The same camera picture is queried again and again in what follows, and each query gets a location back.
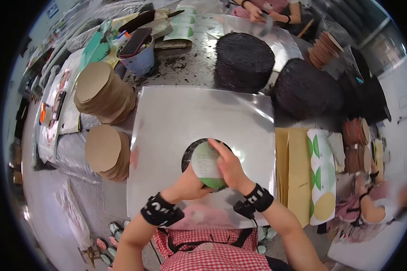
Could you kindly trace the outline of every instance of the bracelet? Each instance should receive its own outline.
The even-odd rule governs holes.
[[[148,199],[140,213],[146,222],[154,226],[168,227],[184,218],[184,213],[181,209],[165,201],[161,197],[160,192]]]
[[[258,212],[264,212],[273,203],[273,196],[267,189],[262,188],[259,184],[256,184],[255,189],[244,196]]]
[[[375,177],[377,177],[377,176],[379,175],[379,172],[380,172],[380,171],[377,171],[376,173],[371,173],[369,176],[370,176],[371,178],[375,178]]]
[[[250,2],[250,1],[249,0],[244,0],[243,2],[241,2],[241,7],[244,8],[244,9],[247,9],[247,8],[244,7],[244,3],[246,3],[246,2]]]

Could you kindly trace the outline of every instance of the red checkered shirt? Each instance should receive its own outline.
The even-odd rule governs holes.
[[[190,248],[193,248],[193,250],[174,253],[169,249],[168,236],[157,230],[154,234],[154,240],[161,255],[166,258],[166,261],[161,265],[161,270],[271,271],[266,257],[255,252],[258,239],[256,229],[253,229],[241,248],[231,245],[237,241],[241,231],[240,229],[202,231],[166,229],[174,245],[209,241],[198,246],[184,245],[180,248],[181,250]]]

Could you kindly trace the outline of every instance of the black cable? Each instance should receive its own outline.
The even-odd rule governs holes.
[[[151,243],[152,249],[154,250],[155,255],[157,255],[158,262],[159,262],[159,263],[160,263],[160,265],[161,265],[160,258],[158,257],[158,253],[157,253],[157,251],[155,250],[155,247],[154,247],[154,245],[152,244],[152,241],[151,241],[151,240],[149,240],[149,242]]]

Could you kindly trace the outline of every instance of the bucket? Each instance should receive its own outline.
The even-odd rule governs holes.
[[[119,61],[135,76],[148,73],[154,66],[154,38],[151,36],[151,43],[140,53],[129,58],[119,58]]]

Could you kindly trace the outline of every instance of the wooden handle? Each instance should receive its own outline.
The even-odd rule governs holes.
[[[301,38],[303,36],[303,34],[308,31],[309,27],[311,27],[311,25],[313,24],[313,22],[315,22],[315,19],[311,19],[309,21],[309,23],[303,28],[303,30],[300,32],[300,34],[297,35],[297,37]]]

